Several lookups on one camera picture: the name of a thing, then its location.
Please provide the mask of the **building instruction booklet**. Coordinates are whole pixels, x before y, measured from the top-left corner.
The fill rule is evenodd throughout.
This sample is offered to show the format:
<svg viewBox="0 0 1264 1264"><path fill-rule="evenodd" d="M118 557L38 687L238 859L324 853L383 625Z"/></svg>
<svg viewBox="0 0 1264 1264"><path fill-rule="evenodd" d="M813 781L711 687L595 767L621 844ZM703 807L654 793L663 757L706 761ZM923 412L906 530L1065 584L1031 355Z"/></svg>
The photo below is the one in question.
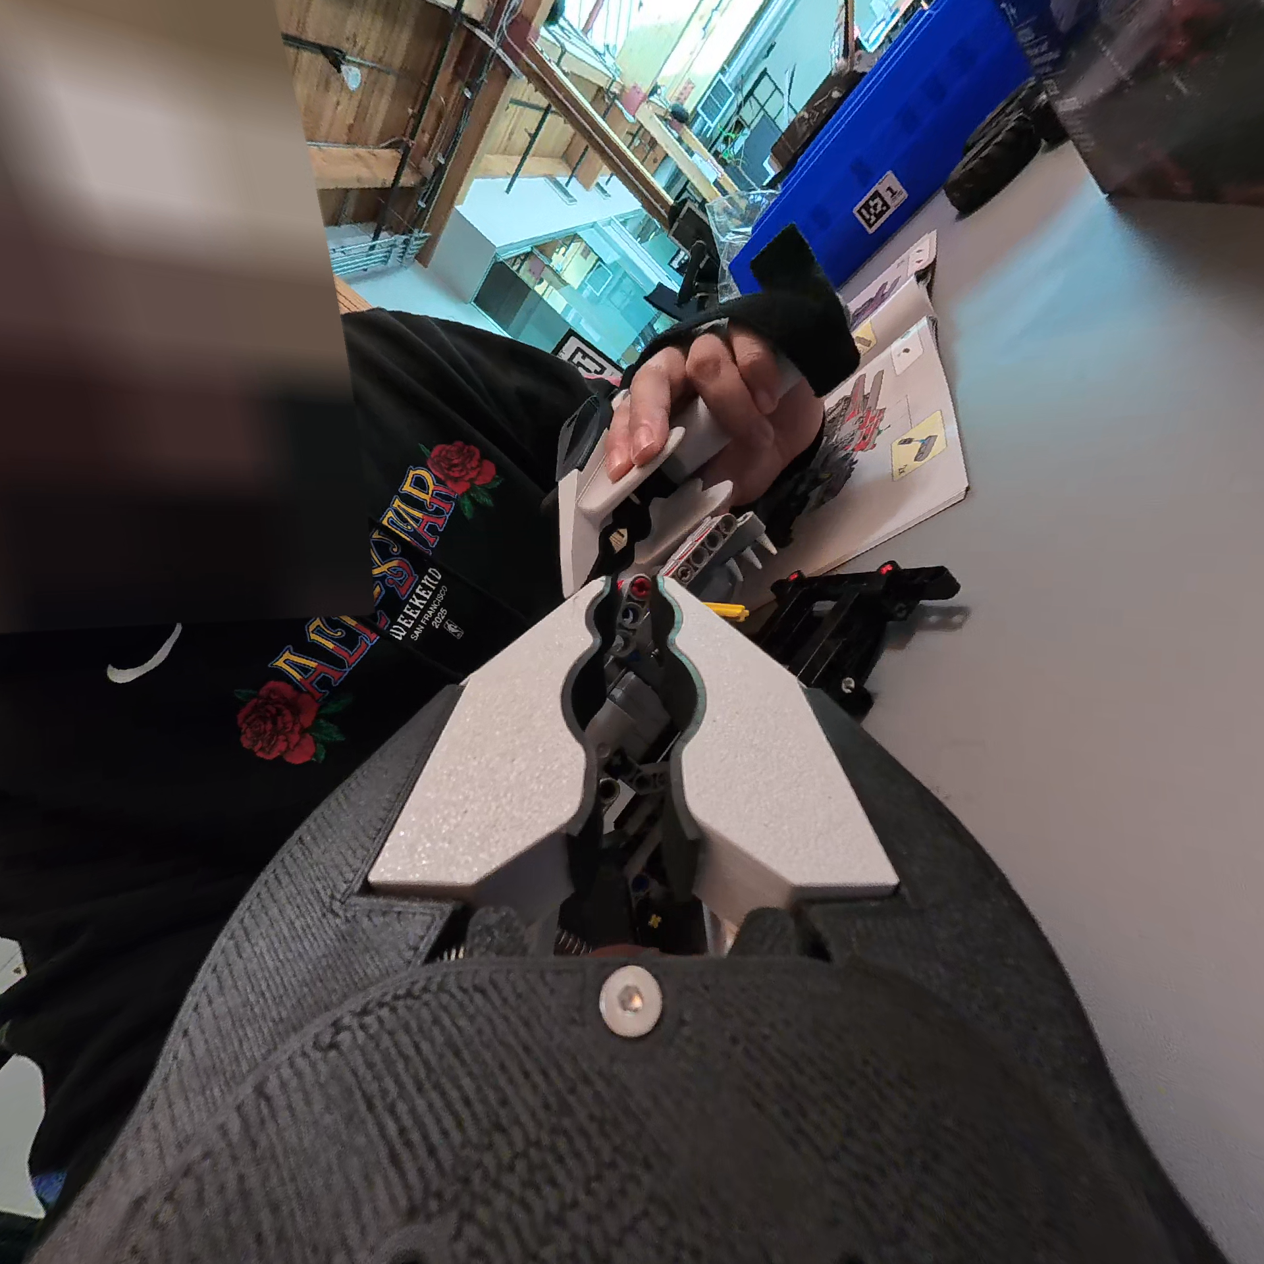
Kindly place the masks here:
<svg viewBox="0 0 1264 1264"><path fill-rule="evenodd" d="M784 567L833 573L967 493L933 309L937 231L845 298L856 371L823 401L811 502Z"/></svg>

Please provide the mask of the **black printed toy box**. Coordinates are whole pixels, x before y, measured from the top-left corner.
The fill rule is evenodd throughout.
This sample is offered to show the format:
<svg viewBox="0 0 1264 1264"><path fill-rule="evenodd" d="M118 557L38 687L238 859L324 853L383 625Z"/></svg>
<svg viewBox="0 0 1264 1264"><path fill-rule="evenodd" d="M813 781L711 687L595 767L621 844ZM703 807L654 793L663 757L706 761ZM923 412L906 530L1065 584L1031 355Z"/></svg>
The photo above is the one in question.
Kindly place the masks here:
<svg viewBox="0 0 1264 1264"><path fill-rule="evenodd" d="M997 11L1107 194L1264 206L1259 0L1002 0Z"/></svg>

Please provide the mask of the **grey desk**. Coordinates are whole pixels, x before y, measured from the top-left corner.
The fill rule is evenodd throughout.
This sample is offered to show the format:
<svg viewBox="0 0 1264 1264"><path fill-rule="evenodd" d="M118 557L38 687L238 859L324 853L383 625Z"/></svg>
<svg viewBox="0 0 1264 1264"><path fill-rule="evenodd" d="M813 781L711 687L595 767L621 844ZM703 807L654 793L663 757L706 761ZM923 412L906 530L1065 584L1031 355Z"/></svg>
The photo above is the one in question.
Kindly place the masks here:
<svg viewBox="0 0 1264 1264"><path fill-rule="evenodd" d="M874 548L948 567L867 733L1062 957L1157 1161L1259 1260L1259 209L1107 197L1065 143L941 233L967 497Z"/></svg>

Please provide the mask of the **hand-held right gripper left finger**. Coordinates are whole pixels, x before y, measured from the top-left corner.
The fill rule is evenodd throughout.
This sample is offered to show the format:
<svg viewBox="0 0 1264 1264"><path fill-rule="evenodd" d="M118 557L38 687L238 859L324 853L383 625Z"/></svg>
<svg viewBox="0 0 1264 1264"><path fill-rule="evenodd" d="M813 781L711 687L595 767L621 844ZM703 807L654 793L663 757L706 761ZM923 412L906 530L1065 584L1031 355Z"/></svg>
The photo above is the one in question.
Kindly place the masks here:
<svg viewBox="0 0 1264 1264"><path fill-rule="evenodd" d="M475 669L377 853L367 889L513 908L538 927L574 892L595 835L587 725L607 700L621 587L603 575Z"/></svg>

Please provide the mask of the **blue bin with white tag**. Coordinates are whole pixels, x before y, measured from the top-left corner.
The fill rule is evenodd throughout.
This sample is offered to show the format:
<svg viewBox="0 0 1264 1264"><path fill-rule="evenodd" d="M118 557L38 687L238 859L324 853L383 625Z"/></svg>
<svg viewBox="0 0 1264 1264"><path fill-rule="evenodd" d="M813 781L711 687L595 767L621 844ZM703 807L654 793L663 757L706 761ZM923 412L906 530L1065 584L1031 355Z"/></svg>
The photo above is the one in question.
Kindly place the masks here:
<svg viewBox="0 0 1264 1264"><path fill-rule="evenodd" d="M834 108L756 220L730 265L756 293L754 260L799 227L844 284L933 197L967 135L1031 76L1013 26L991 0L941 0L906 23L862 86Z"/></svg>

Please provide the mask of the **black swivel chair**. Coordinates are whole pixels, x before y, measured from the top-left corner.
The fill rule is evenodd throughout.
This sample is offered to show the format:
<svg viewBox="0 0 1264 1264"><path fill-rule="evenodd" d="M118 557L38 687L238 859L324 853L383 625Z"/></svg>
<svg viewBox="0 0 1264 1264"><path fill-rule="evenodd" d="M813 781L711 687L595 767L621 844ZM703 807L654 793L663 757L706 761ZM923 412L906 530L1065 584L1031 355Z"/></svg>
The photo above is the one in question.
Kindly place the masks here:
<svg viewBox="0 0 1264 1264"><path fill-rule="evenodd" d="M706 202L688 191L673 197L666 233L677 247L673 268L682 265L682 277L671 284L660 283L646 298L663 319L683 325L719 307L719 251Z"/></svg>

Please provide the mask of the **person's left hand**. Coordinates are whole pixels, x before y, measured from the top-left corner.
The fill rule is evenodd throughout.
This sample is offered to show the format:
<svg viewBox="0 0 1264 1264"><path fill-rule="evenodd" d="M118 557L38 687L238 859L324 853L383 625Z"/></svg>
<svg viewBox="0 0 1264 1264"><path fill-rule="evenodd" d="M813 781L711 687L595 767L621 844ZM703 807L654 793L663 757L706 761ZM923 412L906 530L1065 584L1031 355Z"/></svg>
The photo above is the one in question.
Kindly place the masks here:
<svg viewBox="0 0 1264 1264"><path fill-rule="evenodd" d="M660 350L613 406L607 479L654 463L671 441L673 412L703 401L726 434L726 448L703 470L703 487L730 482L733 503L761 502L823 430L823 405L811 383L784 393L779 383L773 347L743 325L726 325L725 337L703 332L688 350Z"/></svg>

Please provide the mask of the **white fiducial marker tag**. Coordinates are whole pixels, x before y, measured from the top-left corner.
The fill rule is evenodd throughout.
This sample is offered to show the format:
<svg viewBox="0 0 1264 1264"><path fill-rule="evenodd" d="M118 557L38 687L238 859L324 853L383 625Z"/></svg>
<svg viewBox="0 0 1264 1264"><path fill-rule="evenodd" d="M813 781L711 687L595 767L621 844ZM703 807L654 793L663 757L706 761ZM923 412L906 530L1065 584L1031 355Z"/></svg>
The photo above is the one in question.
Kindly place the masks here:
<svg viewBox="0 0 1264 1264"><path fill-rule="evenodd" d="M561 364L576 368L592 383L623 383L623 364L606 358L592 339L564 332L551 350Z"/></svg>

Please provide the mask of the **crumpled clear plastic bag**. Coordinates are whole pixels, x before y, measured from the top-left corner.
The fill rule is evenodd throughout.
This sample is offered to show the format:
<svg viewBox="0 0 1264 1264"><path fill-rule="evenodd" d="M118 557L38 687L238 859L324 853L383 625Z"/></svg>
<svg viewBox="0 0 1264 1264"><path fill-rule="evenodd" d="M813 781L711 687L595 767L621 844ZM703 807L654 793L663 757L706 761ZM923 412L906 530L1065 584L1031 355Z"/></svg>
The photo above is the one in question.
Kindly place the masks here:
<svg viewBox="0 0 1264 1264"><path fill-rule="evenodd" d="M730 191L706 202L706 220L717 241L717 298L739 296L730 277L733 256L748 247L756 220L779 202L779 189Z"/></svg>

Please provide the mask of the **brick-built toy vehicle chassis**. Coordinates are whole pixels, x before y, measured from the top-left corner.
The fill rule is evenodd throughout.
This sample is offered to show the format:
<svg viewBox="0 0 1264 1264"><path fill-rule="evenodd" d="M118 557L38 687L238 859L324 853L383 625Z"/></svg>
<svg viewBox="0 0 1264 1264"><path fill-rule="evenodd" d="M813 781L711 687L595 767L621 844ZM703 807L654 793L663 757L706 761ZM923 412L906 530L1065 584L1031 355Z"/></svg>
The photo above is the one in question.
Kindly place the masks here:
<svg viewBox="0 0 1264 1264"><path fill-rule="evenodd" d="M607 533L603 567L621 587L621 616L606 651L607 700L587 725L597 757L603 835L592 859L574 853L576 892L559 913L553 955L719 955L725 921L691 892L694 848L683 841L671 790L683 669L666 662L666 604L654 592L663 575L761 644L811 692L813 707L828 700L823 716L855 719L870 711L867 673L889 625L957 593L957 580L945 567L887 561L856 575L784 573L768 592L768 619L748 633L739 592L773 557L779 550L754 511L725 511L706 530L699 527L660 575L623 584L635 550L623 544L623 530Z"/></svg>

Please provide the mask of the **black toy tyre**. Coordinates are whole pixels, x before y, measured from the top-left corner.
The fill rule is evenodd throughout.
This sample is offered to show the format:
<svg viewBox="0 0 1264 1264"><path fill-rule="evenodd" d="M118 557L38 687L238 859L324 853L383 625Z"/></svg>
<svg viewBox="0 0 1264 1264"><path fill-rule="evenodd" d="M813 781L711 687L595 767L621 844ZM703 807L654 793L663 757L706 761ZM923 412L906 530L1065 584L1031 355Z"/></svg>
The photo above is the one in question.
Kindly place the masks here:
<svg viewBox="0 0 1264 1264"><path fill-rule="evenodd" d="M945 197L957 215L971 215L1002 194L1044 148L1036 123L1044 90L1031 81L1013 90L965 140L960 161L945 183Z"/></svg>

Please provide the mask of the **bright tall window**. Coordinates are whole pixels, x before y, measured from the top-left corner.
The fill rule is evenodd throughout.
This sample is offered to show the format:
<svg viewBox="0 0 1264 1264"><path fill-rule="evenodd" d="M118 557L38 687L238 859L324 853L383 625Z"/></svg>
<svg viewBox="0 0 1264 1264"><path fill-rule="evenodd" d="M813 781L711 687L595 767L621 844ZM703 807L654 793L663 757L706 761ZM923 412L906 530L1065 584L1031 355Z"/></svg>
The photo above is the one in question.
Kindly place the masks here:
<svg viewBox="0 0 1264 1264"><path fill-rule="evenodd" d="M628 83L647 86L714 76L763 11L763 0L564 0L551 15L613 59Z"/></svg>

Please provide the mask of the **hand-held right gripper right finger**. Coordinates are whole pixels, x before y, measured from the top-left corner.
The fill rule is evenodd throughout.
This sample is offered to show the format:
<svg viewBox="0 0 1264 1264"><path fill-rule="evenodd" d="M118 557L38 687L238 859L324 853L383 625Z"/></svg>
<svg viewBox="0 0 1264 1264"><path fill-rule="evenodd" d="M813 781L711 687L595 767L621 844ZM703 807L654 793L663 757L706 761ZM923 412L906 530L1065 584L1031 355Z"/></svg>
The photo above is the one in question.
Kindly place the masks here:
<svg viewBox="0 0 1264 1264"><path fill-rule="evenodd" d="M666 662L683 669L682 743L671 753L673 809L694 848L691 892L743 927L761 908L881 901L898 867L834 757L811 692L677 580Z"/></svg>

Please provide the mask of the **metal balcony railing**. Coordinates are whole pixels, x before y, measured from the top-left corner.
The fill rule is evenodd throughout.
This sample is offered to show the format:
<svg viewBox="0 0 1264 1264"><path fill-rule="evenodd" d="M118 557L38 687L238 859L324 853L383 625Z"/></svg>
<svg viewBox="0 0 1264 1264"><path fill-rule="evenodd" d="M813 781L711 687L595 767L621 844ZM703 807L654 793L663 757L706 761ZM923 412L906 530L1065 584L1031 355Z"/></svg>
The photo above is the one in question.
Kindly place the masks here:
<svg viewBox="0 0 1264 1264"><path fill-rule="evenodd" d="M344 231L326 231L324 247L326 247L332 274L341 283L359 283L370 274L412 268L419 251L430 247L430 238L433 238L430 231L412 231L412 233L383 231L376 238L370 231L344 227Z"/></svg>

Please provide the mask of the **person's left forearm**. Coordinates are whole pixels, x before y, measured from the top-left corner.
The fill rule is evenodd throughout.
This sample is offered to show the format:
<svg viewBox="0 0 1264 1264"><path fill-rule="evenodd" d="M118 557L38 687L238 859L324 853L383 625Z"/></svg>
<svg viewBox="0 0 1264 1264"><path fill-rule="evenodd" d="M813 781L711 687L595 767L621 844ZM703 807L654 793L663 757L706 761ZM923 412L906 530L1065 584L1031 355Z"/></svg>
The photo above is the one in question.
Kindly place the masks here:
<svg viewBox="0 0 1264 1264"><path fill-rule="evenodd" d="M559 441L576 412L613 405L615 383L470 325L450 325L450 341L464 350L479 395L458 406L468 443L502 479L460 527L460 548L493 567L559 568Z"/></svg>

